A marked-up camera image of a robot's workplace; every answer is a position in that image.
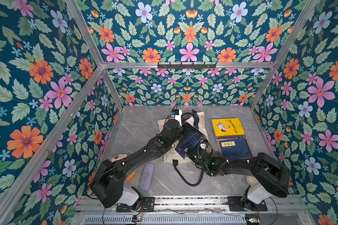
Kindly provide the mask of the cream canvas tote bag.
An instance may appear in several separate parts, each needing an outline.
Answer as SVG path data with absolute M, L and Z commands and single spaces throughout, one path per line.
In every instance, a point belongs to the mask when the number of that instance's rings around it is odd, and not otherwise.
M 191 124 L 192 126 L 196 127 L 200 132 L 202 132 L 205 137 L 203 140 L 201 141 L 208 141 L 208 138 L 207 138 L 207 132 L 205 130 L 205 122 L 204 122 L 204 117 L 205 117 L 205 114 L 203 112 L 196 112 L 195 110 L 192 110 L 191 112 L 188 112 L 188 113 L 183 113 L 182 112 L 182 127 L 183 127 L 183 123 L 186 122 L 186 123 L 189 123 Z M 199 180 L 196 182 L 196 183 L 190 183 L 189 181 L 187 181 L 185 179 L 185 177 L 182 175 L 182 173 L 179 171 L 179 169 L 177 168 L 177 166 L 179 164 L 187 164 L 189 162 L 192 162 L 192 160 L 189 159 L 189 157 L 187 156 L 185 159 L 183 159 L 175 150 L 176 148 L 176 145 L 178 144 L 179 140 L 176 141 L 171 149 L 164 154 L 164 162 L 165 163 L 170 163 L 173 165 L 176 173 L 179 175 L 179 177 L 184 181 L 184 183 L 186 183 L 187 185 L 191 186 L 191 187 L 196 187 L 198 186 L 201 182 L 202 182 L 202 179 L 203 179 L 203 176 L 204 176 L 204 172 L 201 170 L 201 173 L 200 173 L 200 177 L 199 177 Z

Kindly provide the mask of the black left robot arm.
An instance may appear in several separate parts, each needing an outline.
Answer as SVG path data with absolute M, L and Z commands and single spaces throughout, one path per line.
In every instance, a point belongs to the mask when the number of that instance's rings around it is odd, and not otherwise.
M 186 126 L 181 126 L 177 120 L 168 120 L 162 131 L 150 139 L 143 148 L 114 162 L 104 160 L 99 165 L 89 188 L 105 209 L 119 203 L 133 207 L 137 211 L 143 196 L 134 187 L 125 189 L 124 182 L 139 166 L 167 153 L 185 133 Z

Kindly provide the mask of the yellow spine book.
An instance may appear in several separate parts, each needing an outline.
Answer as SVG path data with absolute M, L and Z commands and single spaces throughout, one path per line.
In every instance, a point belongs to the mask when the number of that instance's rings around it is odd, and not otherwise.
M 212 125 L 216 138 L 245 135 L 239 118 L 213 119 Z

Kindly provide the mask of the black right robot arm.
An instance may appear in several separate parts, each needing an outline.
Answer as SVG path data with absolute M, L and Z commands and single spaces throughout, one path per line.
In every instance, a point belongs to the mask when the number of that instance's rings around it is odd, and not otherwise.
M 201 143 L 188 153 L 189 159 L 208 176 L 238 174 L 257 180 L 255 185 L 247 188 L 240 206 L 254 207 L 269 197 L 286 198 L 289 194 L 291 170 L 266 153 L 260 152 L 251 158 L 226 159 L 211 156 Z

